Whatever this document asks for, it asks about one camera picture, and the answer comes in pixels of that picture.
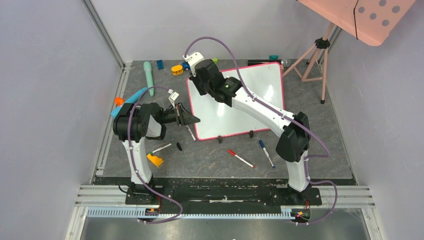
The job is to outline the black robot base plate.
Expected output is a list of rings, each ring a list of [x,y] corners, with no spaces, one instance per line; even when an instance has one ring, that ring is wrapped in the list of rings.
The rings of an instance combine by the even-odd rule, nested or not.
[[[131,183],[127,205],[145,205],[161,214],[277,214],[281,206],[303,209],[322,205],[318,188],[298,193],[286,178],[154,177],[148,184]]]

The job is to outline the black marker cap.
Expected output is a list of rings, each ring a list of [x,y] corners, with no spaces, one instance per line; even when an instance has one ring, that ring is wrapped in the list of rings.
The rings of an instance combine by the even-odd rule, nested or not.
[[[183,150],[183,148],[182,148],[182,146],[181,146],[181,144],[179,142],[176,143],[176,146],[177,146],[177,148],[178,148],[179,151],[182,151]]]

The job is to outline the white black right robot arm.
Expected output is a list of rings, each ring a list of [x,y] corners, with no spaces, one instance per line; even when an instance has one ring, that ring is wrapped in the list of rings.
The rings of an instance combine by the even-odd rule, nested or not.
[[[306,114],[294,114],[266,102],[252,93],[241,78],[225,77],[211,59],[187,57],[191,80],[200,95],[209,95],[216,102],[240,110],[255,118],[279,137],[275,151],[285,160],[288,170],[289,199],[302,204],[311,188],[303,163],[311,135]]]

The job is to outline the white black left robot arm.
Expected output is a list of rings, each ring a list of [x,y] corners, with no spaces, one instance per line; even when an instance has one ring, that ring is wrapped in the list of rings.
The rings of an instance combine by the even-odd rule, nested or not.
[[[148,164],[146,140],[162,141],[167,131],[166,124],[175,123],[182,127],[200,121],[180,102],[170,109],[164,109],[155,102],[141,105],[124,103],[121,106],[113,118],[112,130],[127,153],[131,194],[136,194],[145,204],[151,204],[157,198],[157,190],[151,186],[153,174]]]

